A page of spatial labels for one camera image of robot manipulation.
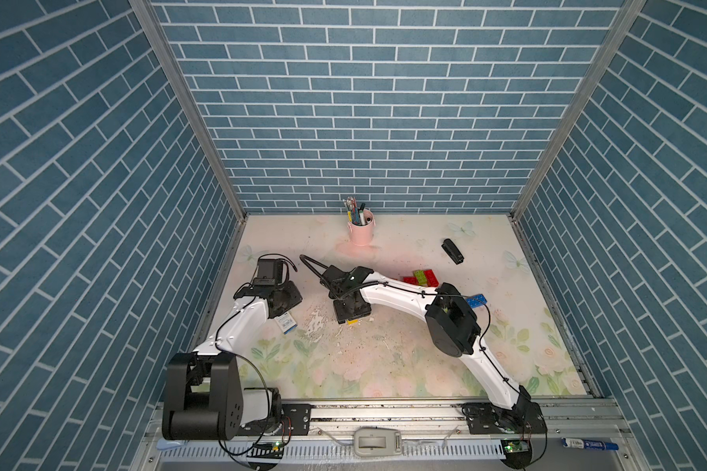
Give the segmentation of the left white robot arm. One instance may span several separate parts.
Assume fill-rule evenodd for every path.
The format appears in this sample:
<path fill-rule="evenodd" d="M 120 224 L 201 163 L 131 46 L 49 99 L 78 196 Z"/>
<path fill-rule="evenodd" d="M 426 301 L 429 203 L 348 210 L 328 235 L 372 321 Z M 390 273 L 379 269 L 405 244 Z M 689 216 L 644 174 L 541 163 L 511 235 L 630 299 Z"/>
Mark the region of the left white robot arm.
<path fill-rule="evenodd" d="M 302 302 L 291 280 L 296 264 L 270 253 L 257 259 L 255 274 L 233 296 L 231 310 L 215 332 L 193 351 L 175 354 L 167 366 L 162 433 L 171 441 L 230 441 L 240 432 L 263 436 L 280 426 L 278 390 L 246 388 L 240 363 L 269 321 Z"/>

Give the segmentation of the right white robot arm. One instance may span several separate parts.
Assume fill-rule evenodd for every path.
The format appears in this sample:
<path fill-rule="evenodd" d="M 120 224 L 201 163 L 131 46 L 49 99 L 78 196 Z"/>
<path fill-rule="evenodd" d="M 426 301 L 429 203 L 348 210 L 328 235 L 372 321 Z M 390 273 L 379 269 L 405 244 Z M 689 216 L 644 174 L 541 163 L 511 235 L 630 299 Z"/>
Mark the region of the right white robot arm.
<path fill-rule="evenodd" d="M 459 359 L 481 384 L 491 404 L 490 425 L 507 433 L 547 431 L 541 407 L 514 380 L 489 349 L 477 315 L 467 298 L 452 285 L 419 287 L 387 278 L 369 268 L 349 272 L 330 265 L 314 275 L 327 288 L 338 320 L 346 323 L 369 316 L 383 305 L 425 322 L 432 343 L 445 355 Z"/>

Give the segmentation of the lime lego brick top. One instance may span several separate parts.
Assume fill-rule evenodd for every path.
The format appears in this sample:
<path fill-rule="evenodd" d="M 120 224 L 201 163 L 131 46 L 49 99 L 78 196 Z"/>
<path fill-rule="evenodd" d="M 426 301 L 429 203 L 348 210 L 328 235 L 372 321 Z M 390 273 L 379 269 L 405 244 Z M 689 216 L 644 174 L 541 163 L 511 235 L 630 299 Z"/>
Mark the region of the lime lego brick top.
<path fill-rule="evenodd" d="M 418 281 L 418 284 L 422 287 L 428 287 L 429 282 L 426 278 L 426 274 L 422 270 L 414 271 L 414 278 Z"/>

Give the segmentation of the red lego brick top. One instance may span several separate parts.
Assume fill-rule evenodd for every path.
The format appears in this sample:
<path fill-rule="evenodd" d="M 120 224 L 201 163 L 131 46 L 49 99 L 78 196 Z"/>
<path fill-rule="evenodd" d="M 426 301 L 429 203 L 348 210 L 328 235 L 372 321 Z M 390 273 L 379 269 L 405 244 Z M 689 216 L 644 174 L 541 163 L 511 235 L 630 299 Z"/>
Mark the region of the red lego brick top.
<path fill-rule="evenodd" d="M 440 286 L 440 282 L 438 281 L 436 275 L 431 269 L 424 270 L 424 277 L 426 278 L 426 283 L 430 288 L 437 288 Z"/>

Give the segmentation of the blue lego brick right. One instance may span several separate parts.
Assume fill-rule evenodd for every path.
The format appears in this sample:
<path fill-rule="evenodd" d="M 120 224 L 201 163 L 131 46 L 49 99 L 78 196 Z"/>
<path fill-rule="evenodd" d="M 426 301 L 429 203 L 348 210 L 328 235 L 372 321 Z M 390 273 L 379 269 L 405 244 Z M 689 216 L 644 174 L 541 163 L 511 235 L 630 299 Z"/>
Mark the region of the blue lego brick right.
<path fill-rule="evenodd" d="M 487 304 L 487 299 L 483 294 L 476 294 L 467 299 L 467 303 L 472 309 L 477 309 L 480 306 L 485 306 Z"/>

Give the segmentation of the white blue small box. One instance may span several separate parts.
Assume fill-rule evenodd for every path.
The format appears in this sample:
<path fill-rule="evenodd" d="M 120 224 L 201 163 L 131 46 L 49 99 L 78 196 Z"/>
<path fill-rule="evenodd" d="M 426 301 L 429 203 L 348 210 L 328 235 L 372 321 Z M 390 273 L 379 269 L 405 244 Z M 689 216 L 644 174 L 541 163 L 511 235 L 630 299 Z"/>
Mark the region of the white blue small box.
<path fill-rule="evenodd" d="M 292 332 L 294 329 L 296 329 L 296 327 L 298 327 L 298 323 L 291 312 L 286 312 L 276 317 L 275 321 L 280 331 L 284 335 L 288 335 L 288 333 Z"/>

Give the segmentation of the pink pen cup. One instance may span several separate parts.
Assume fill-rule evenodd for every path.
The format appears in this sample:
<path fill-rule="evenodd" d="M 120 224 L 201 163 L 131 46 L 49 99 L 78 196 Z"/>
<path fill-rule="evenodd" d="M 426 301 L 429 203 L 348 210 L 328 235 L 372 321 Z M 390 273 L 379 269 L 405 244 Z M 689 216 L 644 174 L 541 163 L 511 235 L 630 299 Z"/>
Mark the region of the pink pen cup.
<path fill-rule="evenodd" d="M 369 209 L 363 211 L 363 222 L 363 226 L 348 222 L 349 240 L 355 246 L 367 246 L 373 241 L 375 218 Z"/>

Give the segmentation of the pens in cup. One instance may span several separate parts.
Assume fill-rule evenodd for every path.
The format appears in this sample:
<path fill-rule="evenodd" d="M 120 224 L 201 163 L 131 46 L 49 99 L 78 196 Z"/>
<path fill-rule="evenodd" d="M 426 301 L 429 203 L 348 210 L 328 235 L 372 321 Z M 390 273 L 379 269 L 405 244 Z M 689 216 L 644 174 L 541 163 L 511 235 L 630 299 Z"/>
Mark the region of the pens in cup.
<path fill-rule="evenodd" d="M 344 200 L 349 222 L 354 226 L 363 227 L 368 224 L 365 216 L 365 204 L 357 202 L 357 198 L 349 196 Z"/>

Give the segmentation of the black stapler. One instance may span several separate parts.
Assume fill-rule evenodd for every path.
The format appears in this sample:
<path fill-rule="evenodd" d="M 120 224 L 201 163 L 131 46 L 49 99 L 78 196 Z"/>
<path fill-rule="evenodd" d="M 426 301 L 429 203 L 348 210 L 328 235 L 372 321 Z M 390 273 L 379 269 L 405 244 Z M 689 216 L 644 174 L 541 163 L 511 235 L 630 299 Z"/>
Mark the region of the black stapler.
<path fill-rule="evenodd" d="M 456 265 L 460 265 L 465 261 L 463 253 L 451 239 L 444 239 L 441 243 L 441 247 Z"/>

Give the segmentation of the white handheld device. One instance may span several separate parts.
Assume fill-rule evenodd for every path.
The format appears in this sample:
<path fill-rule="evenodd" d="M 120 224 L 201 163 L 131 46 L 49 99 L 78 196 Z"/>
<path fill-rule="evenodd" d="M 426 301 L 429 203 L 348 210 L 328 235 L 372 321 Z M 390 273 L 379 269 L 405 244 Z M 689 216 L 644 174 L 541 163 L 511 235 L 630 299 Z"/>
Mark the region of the white handheld device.
<path fill-rule="evenodd" d="M 395 429 L 364 427 L 353 434 L 353 453 L 360 458 L 380 458 L 403 454 L 403 440 Z"/>

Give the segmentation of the blue white marker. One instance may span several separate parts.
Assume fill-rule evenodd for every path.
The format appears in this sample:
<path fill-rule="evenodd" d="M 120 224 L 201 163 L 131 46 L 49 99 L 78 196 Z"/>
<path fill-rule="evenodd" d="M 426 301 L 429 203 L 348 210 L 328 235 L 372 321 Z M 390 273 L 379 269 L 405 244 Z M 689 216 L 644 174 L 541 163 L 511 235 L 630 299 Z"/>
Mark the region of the blue white marker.
<path fill-rule="evenodd" d="M 577 438 L 563 438 L 563 447 L 567 449 L 590 449 L 591 451 L 618 451 L 620 447 L 612 442 L 577 439 Z"/>

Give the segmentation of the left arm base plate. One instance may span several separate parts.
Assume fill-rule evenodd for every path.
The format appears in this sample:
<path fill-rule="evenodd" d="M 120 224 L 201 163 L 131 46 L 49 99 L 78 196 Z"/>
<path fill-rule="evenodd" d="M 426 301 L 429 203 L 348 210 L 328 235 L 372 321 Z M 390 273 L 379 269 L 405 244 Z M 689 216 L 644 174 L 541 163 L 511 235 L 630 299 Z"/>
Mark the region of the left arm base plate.
<path fill-rule="evenodd" d="M 311 412 L 310 403 L 283 403 L 274 406 L 269 419 L 253 420 L 240 428 L 241 436 L 257 437 L 261 432 L 265 435 L 279 435 L 283 432 L 290 434 L 291 438 L 307 436 L 310 432 Z"/>

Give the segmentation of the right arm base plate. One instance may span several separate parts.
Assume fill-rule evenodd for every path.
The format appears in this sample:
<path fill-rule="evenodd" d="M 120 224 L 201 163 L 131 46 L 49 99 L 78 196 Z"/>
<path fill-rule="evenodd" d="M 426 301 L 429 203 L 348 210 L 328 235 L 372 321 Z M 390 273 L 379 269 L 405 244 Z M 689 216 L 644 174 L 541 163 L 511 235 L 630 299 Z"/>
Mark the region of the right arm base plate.
<path fill-rule="evenodd" d="M 461 406 L 471 435 L 535 435 L 548 431 L 541 407 L 526 402 L 508 410 L 490 402 L 470 402 Z"/>

